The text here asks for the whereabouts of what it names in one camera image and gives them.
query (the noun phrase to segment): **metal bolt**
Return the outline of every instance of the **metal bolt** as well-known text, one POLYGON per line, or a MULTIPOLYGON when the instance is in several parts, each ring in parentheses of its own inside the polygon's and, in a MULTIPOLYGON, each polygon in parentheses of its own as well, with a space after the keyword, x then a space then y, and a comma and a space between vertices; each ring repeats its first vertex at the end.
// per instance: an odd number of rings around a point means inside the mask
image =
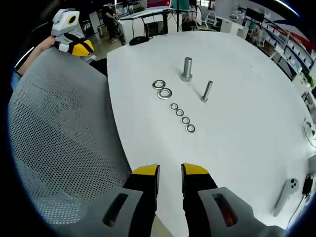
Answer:
POLYGON ((209 80, 208 83, 207 83, 204 95, 201 97, 201 101, 203 101, 203 102, 207 101, 207 97, 208 97, 208 94, 209 94, 209 92, 211 90, 212 85, 213 85, 213 82, 211 80, 209 80))
POLYGON ((192 79, 191 67, 192 67, 192 58, 186 57, 184 59, 183 73, 181 74, 182 81, 191 81, 192 79))

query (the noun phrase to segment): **small washer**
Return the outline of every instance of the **small washer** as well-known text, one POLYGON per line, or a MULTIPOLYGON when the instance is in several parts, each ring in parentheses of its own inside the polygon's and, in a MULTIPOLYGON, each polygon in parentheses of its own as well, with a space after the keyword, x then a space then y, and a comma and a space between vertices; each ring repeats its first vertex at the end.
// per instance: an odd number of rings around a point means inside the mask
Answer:
POLYGON ((166 100, 166 99, 169 99, 172 96, 172 91, 170 89, 168 89, 168 88, 163 88, 163 89, 158 91, 157 95, 158 95, 158 97, 160 99, 166 100))
POLYGON ((188 117, 182 117, 181 118, 181 123, 183 124, 183 125, 189 125, 189 123, 190 123, 190 119, 188 118, 188 117))
POLYGON ((188 133, 194 133, 196 131, 196 127, 194 127, 192 124, 189 124, 187 127, 186 127, 186 131, 188 133))
POLYGON ((179 108, 179 106, 178 106, 176 103, 172 103, 172 104, 170 105, 170 109, 171 109, 172 111, 176 111, 178 108, 179 108))
POLYGON ((166 86, 166 83, 163 80, 155 80, 153 83, 153 88, 156 90, 163 89, 166 86))
POLYGON ((183 115, 184 115, 183 110, 181 110, 181 109, 177 109, 177 110, 176 110, 176 116, 182 117, 183 115))

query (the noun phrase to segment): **gray mesh chair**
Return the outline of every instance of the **gray mesh chair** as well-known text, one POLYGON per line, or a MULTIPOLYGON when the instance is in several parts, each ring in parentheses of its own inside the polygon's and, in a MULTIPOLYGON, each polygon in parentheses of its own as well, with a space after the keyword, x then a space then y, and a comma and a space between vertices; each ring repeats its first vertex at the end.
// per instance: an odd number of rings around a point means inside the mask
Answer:
POLYGON ((55 48, 36 59, 12 94, 9 131, 23 185, 55 228, 78 222, 90 202, 129 176, 107 78, 55 48))

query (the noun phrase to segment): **metal washer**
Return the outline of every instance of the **metal washer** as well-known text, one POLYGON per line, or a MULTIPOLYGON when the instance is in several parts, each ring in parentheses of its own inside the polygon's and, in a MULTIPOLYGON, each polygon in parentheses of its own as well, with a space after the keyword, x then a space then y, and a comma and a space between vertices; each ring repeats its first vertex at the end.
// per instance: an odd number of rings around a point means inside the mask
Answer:
POLYGON ((182 117, 184 115, 184 111, 183 110, 181 110, 181 109, 177 109, 176 110, 176 116, 177 117, 182 117))
POLYGON ((196 127, 194 127, 192 124, 189 124, 187 127, 186 127, 186 131, 188 133, 194 133, 196 131, 196 127))
POLYGON ((183 125, 187 126, 187 125, 190 124, 190 119, 189 119, 188 117, 182 117, 182 118, 181 118, 181 123, 182 123, 183 125))
POLYGON ((172 96, 172 91, 169 88, 163 88, 161 90, 158 91, 157 93, 158 97, 162 100, 166 100, 169 99, 172 96), (161 93, 167 91, 169 94, 167 96, 163 96, 161 93))
POLYGON ((179 106, 178 106, 176 103, 172 103, 172 104, 170 105, 170 109, 171 109, 172 111, 176 111, 178 108, 179 108, 179 106))
POLYGON ((155 80, 154 83, 153 83, 153 88, 156 89, 156 90, 163 89, 165 86, 166 86, 166 83, 163 80, 155 80), (159 82, 162 83, 161 87, 156 86, 156 84, 159 83, 159 82))

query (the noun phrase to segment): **white controller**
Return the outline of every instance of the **white controller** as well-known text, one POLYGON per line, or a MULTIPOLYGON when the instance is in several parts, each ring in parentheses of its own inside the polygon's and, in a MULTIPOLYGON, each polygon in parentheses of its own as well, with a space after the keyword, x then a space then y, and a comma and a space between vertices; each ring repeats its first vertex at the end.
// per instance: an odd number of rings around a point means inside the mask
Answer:
POLYGON ((278 198, 273 216, 278 216, 284 207, 286 201, 293 193, 297 192, 299 189, 299 182, 295 178, 291 178, 285 181, 280 197, 278 198))

